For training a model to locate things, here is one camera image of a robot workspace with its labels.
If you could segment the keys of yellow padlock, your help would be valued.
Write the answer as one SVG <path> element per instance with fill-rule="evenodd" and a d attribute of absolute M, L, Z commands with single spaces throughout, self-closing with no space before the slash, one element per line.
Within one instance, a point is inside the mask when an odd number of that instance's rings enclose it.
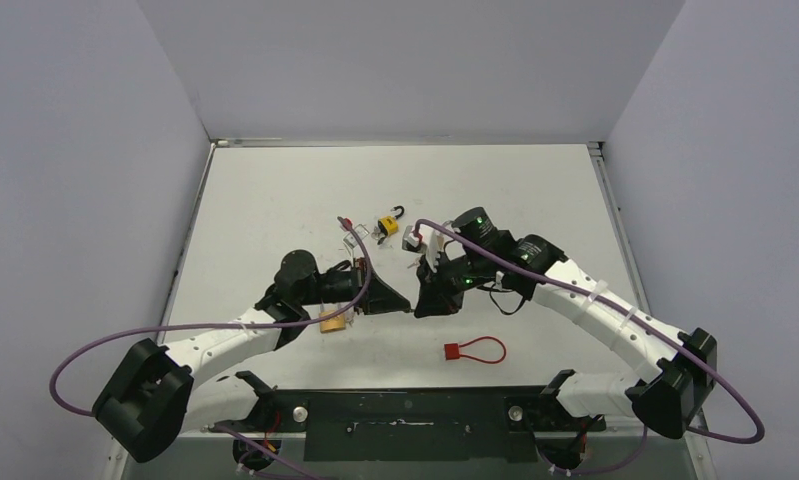
<path fill-rule="evenodd" d="M 376 244 L 380 246 L 385 242 L 387 234 L 381 230 L 376 230 L 371 234 L 371 237 L 376 241 Z"/>

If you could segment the yellow black padlock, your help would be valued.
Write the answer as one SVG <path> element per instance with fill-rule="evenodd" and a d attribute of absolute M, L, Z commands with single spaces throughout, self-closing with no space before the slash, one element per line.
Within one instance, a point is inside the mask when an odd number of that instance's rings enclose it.
<path fill-rule="evenodd" d="M 405 207 L 397 205 L 393 207 L 390 212 L 377 219 L 376 230 L 381 230 L 387 234 L 387 237 L 398 232 L 398 220 L 405 214 Z"/>

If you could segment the brass padlock short shackle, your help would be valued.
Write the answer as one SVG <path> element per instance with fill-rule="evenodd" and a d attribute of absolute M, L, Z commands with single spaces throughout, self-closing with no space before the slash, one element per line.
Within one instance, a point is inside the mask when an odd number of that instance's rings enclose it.
<path fill-rule="evenodd" d="M 403 238 L 402 249 L 417 255 L 413 266 L 426 265 L 431 271 L 438 269 L 440 254 L 444 251 L 444 236 L 433 233 L 427 240 L 420 240 L 413 233 Z"/>

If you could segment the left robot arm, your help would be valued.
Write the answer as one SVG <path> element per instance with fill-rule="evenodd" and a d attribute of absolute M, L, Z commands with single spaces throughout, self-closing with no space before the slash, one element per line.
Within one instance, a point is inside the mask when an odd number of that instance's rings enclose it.
<path fill-rule="evenodd" d="M 331 303 L 342 314 L 411 310 L 365 258 L 320 271 L 310 252 L 294 250 L 264 297 L 236 319 L 172 343 L 132 345 L 95 400 L 93 416 L 139 463 L 159 456 L 180 434 L 219 422 L 261 430 L 273 417 L 269 387 L 248 372 L 228 378 L 225 371 L 291 343 L 310 319 L 307 307 Z"/>

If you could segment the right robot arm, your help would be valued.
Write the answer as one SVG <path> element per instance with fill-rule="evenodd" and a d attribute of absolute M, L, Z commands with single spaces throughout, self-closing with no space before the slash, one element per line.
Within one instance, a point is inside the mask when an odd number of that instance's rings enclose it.
<path fill-rule="evenodd" d="M 710 333 L 686 332 L 648 316 L 544 238 L 516 238 L 498 229 L 481 207 L 448 227 L 464 250 L 459 257 L 447 254 L 444 228 L 409 226 L 403 234 L 403 249 L 420 256 L 416 317 L 456 314 L 472 289 L 491 285 L 514 292 L 567 318 L 628 367 L 605 374 L 561 371 L 540 402 L 547 425 L 563 429 L 577 418 L 612 415 L 637 418 L 670 439 L 690 431 L 715 386 L 717 341 Z"/>

